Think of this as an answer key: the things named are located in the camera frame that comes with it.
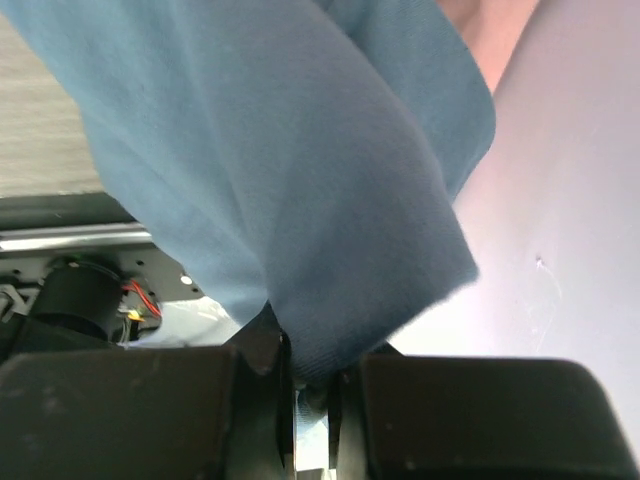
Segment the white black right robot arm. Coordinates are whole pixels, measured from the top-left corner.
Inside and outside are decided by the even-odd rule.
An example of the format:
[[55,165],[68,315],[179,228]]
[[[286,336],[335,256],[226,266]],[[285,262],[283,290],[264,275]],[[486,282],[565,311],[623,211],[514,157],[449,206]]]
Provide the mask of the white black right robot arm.
[[[314,401],[270,311],[214,347],[134,350],[140,287],[91,263],[1,288],[5,479],[635,479],[592,374],[562,360],[383,348]],[[328,414],[328,465],[295,465],[296,406]]]

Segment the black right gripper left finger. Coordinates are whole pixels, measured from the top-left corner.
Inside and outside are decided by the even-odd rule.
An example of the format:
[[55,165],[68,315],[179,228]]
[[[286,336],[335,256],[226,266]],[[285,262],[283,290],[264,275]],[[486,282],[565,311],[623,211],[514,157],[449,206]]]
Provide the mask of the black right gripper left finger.
[[290,479],[289,344],[270,308],[220,346],[120,349],[1,326],[5,479]]

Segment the grey-blue t shirt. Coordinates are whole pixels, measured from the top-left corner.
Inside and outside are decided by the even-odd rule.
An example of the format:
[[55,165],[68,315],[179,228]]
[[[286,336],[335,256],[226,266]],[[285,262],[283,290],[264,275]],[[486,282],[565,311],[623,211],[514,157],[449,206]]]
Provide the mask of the grey-blue t shirt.
[[495,132],[433,1],[5,1],[106,191],[319,383],[477,266],[452,208]]

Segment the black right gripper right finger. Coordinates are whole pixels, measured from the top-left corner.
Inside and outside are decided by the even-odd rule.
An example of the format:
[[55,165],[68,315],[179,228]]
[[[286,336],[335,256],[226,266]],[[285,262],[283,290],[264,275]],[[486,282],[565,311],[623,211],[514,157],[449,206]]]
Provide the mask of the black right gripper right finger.
[[635,479],[601,384],[560,359],[405,356],[383,346],[329,394],[341,479]]

